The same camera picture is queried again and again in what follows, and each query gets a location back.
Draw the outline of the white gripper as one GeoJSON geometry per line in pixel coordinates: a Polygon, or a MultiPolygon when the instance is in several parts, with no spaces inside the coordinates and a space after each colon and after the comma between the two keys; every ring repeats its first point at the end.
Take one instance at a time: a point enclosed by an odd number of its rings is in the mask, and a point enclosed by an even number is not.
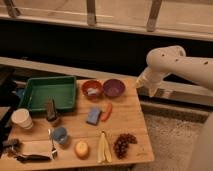
{"type": "Polygon", "coordinates": [[[153,97],[156,94],[162,80],[162,73],[158,73],[152,70],[150,67],[146,67],[137,78],[136,87],[146,87],[148,89],[149,96],[153,97]]]}

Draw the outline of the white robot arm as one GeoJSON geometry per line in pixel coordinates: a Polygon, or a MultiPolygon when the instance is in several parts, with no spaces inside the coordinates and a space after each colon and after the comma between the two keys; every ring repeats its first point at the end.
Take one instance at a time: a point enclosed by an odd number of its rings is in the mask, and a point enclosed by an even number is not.
{"type": "MultiPolygon", "coordinates": [[[[136,80],[136,87],[146,87],[153,97],[163,79],[174,74],[213,91],[213,58],[187,57],[181,46],[152,49],[147,67],[136,80]]],[[[213,171],[213,113],[206,120],[196,141],[187,171],[213,171]]]]}

